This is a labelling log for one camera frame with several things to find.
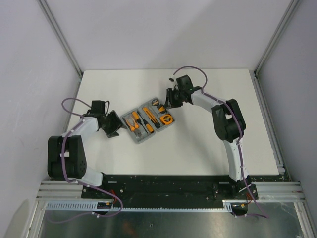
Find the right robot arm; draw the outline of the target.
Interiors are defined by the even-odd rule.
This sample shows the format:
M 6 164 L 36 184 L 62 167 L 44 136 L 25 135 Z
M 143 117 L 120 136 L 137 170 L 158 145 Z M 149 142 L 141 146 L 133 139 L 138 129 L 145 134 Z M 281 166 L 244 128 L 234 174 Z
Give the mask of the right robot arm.
M 248 171 L 243 160 L 242 142 L 246 123 L 238 102 L 235 99 L 219 99 L 193 86 L 188 75 L 169 79 L 174 87 L 166 90 L 165 108 L 179 108 L 184 103 L 199 106 L 212 114 L 215 133 L 223 141 L 229 164 L 229 177 L 234 183 L 229 185 L 229 195 L 240 199 L 246 194 L 249 186 L 246 178 Z

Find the orange handle pliers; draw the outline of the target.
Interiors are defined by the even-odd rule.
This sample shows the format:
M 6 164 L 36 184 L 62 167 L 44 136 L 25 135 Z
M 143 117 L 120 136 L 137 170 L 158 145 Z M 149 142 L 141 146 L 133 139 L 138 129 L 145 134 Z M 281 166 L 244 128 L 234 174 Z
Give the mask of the orange handle pliers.
M 131 117 L 126 117 L 125 122 L 128 125 L 131 132 L 133 132 L 138 138 L 142 137 L 142 133 L 139 130 L 139 125 Z

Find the orange handle slim screwdriver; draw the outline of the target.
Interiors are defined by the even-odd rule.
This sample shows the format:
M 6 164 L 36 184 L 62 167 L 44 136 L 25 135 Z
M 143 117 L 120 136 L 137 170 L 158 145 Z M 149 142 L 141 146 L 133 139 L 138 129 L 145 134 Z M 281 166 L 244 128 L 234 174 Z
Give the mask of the orange handle slim screwdriver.
M 146 128 L 146 131 L 148 133 L 154 133 L 154 129 L 151 127 L 151 125 L 142 117 L 141 114 L 139 114 L 139 116 L 140 116 L 140 118 L 141 118 L 141 120 Z

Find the grey plastic tool case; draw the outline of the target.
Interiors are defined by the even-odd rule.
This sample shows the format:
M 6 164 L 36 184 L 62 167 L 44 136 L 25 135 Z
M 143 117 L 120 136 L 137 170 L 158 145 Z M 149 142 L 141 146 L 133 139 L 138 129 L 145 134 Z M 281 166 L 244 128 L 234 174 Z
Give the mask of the grey plastic tool case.
M 137 143 L 137 144 L 140 144 L 140 143 L 146 141 L 147 139 L 153 137 L 153 136 L 155 135 L 155 133 L 160 132 L 160 131 L 166 129 L 166 128 L 168 128 L 169 126 L 171 126 L 173 123 L 175 123 L 175 118 L 174 118 L 174 116 L 168 111 L 168 109 L 166 109 L 166 113 L 160 114 L 160 113 L 159 113 L 159 110 L 158 110 L 158 107 L 157 107 L 157 106 L 152 106 L 151 102 L 152 102 L 152 100 L 154 100 L 154 99 L 158 99 L 158 98 L 155 97 L 155 98 L 152 98 L 152 99 L 146 101 L 145 103 L 141 104 L 139 107 L 134 108 L 134 109 L 128 111 L 127 113 L 123 114 L 123 115 L 121 116 L 121 118 L 120 118 L 120 119 L 122 120 L 123 124 L 124 124 L 124 125 L 126 126 L 126 128 L 127 128 L 128 134 L 131 136 L 132 140 L 133 140 L 135 143 Z M 157 128 L 154 126 L 154 124 L 150 121 L 150 119 L 148 118 L 148 116 L 147 116 L 147 115 L 144 113 L 144 111 L 142 110 L 143 107 L 147 107 L 147 108 L 153 113 L 153 115 L 156 117 L 157 121 L 160 123 L 160 128 L 157 129 Z M 138 138 L 133 132 L 130 131 L 128 125 L 127 125 L 126 122 L 125 122 L 125 118 L 126 118 L 126 117 L 131 117 L 132 119 L 134 119 L 134 117 L 132 116 L 132 112 L 133 112 L 133 111 L 135 111 L 135 112 L 137 112 L 137 113 L 139 113 L 139 114 L 142 115 L 142 117 L 143 117 L 143 118 L 151 125 L 151 127 L 154 129 L 154 133 L 148 133 L 148 132 L 147 132 L 146 130 L 144 130 L 144 129 L 142 128 L 142 126 L 140 126 L 139 124 L 138 124 L 138 125 L 139 125 L 139 130 L 140 130 L 140 132 L 142 133 L 142 137 L 141 137 L 141 138 Z M 173 123 L 171 123 L 171 124 L 169 124 L 169 125 L 164 125 L 164 124 L 160 121 L 160 117 L 163 116 L 163 115 L 166 115 L 166 114 L 171 114 L 171 116 L 172 116 L 173 119 L 174 119 Z

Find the orange black utility knife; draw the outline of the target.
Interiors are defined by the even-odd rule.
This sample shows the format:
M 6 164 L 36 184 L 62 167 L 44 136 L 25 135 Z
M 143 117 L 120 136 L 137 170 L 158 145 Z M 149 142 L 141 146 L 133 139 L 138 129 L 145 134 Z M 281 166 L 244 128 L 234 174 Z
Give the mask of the orange black utility knife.
M 160 128 L 160 123 L 157 121 L 156 117 L 153 115 L 153 113 L 147 108 L 143 107 L 142 110 L 144 113 L 148 116 L 150 121 L 154 124 L 154 126 L 158 129 Z

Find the orange tape measure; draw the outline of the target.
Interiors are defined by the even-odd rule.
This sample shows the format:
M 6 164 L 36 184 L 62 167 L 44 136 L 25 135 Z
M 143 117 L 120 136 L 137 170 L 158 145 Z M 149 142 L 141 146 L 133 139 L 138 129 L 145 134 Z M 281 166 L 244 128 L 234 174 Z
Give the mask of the orange tape measure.
M 164 124 L 164 125 L 169 125 L 171 123 L 173 123 L 174 119 L 171 116 L 171 114 L 166 114 L 160 117 L 160 121 Z

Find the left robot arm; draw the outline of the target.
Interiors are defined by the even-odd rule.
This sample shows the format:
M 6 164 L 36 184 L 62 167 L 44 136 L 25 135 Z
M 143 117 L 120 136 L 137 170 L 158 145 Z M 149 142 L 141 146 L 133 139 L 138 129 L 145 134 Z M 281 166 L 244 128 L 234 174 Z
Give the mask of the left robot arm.
M 84 144 L 99 130 L 108 138 L 119 136 L 123 123 L 116 111 L 109 111 L 110 101 L 94 100 L 86 113 L 69 131 L 48 139 L 48 175 L 54 179 L 64 179 L 68 183 L 92 186 L 98 198 L 109 194 L 109 185 L 103 182 L 103 173 L 87 165 Z

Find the orange handle thick screwdriver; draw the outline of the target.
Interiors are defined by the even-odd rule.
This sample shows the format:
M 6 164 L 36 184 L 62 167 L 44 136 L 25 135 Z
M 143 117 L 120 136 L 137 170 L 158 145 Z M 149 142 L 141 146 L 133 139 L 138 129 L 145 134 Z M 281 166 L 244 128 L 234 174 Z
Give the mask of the orange handle thick screwdriver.
M 146 126 L 145 126 L 145 120 L 144 120 L 144 118 L 141 116 L 141 115 L 139 115 L 137 112 L 135 112 L 135 111 L 133 111 L 132 112 L 132 116 L 134 117 L 134 119 L 135 119 L 135 121 L 140 125 L 140 126 L 142 126 L 142 128 L 144 129 L 144 130 L 146 130 Z

